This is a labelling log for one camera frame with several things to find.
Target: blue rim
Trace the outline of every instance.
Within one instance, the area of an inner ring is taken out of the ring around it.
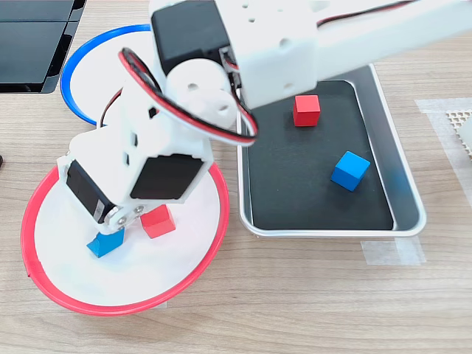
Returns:
[[[60,92],[64,99],[64,102],[68,105],[72,112],[74,112],[79,118],[85,120],[87,123],[96,125],[97,122],[89,118],[82,110],[77,106],[71,93],[71,77],[74,73],[75,68],[93,48],[98,47],[100,44],[109,41],[112,38],[118,37],[119,35],[125,35],[132,32],[146,32],[150,31],[149,24],[134,24],[132,26],[120,27],[112,29],[111,31],[102,33],[90,41],[82,45],[77,51],[70,57],[64,66],[62,77],[60,78]]]

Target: wood grain surface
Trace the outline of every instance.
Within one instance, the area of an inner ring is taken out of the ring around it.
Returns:
[[[147,21],[147,1],[88,2],[71,52]],[[72,313],[27,277],[19,235],[38,182],[92,129],[54,94],[0,95],[0,353],[472,353],[472,209],[416,99],[472,97],[472,34],[378,63],[428,212],[427,263],[369,266],[359,240],[258,240],[237,214],[236,152],[218,256],[184,293],[121,318]]]

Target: metal tray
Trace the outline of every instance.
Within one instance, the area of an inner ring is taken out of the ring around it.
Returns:
[[[261,237],[418,234],[426,212],[374,67],[334,77],[311,93],[322,104],[314,128],[293,126],[293,98],[254,110],[260,139],[237,149],[244,226]],[[240,119],[237,129],[246,129]],[[347,150],[372,162],[355,192],[330,181]]]

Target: black panel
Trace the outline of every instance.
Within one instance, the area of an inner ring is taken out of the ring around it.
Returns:
[[[102,202],[103,207],[99,212],[98,223],[103,223],[105,216],[115,207],[115,204],[106,198],[88,173],[75,160],[67,171],[67,185],[92,216],[97,210],[98,202]]]
[[[197,176],[203,162],[188,155],[173,154],[147,159],[131,197],[179,199]]]
[[[74,0],[0,0],[0,22],[68,21]]]
[[[221,63],[218,50],[229,46],[214,1],[184,1],[165,7],[152,15],[151,24],[165,74],[189,59]]]
[[[66,22],[0,22],[0,83],[44,82],[65,27]]]
[[[54,55],[52,56],[51,63],[47,69],[46,78],[42,83],[31,83],[29,81],[23,83],[2,83],[2,73],[0,72],[0,93],[2,92],[18,92],[18,93],[45,93],[48,94],[53,92],[58,84],[60,71],[64,65],[64,61],[67,57],[67,53],[72,43],[72,39],[78,27],[78,22],[68,22],[67,26],[60,37],[59,42],[56,44]]]
[[[375,166],[353,87],[322,82],[316,127],[294,126],[294,99],[253,110],[260,137],[249,148],[254,225],[261,229],[392,230],[393,220]],[[346,153],[371,162],[354,192],[330,180]]]
[[[87,0],[75,0],[74,5],[72,6],[71,16],[69,21],[79,21],[82,16],[83,9],[86,6]]]

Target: robotic arm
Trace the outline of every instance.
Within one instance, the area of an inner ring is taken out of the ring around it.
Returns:
[[[60,180],[99,233],[113,234],[162,204],[185,202],[213,163],[210,138],[255,141],[249,108],[472,28],[471,1],[314,12],[316,2],[150,2],[154,62],[148,68],[130,49],[120,52],[129,73],[117,93],[121,117],[76,136],[58,159]],[[229,130],[238,112],[248,136]]]

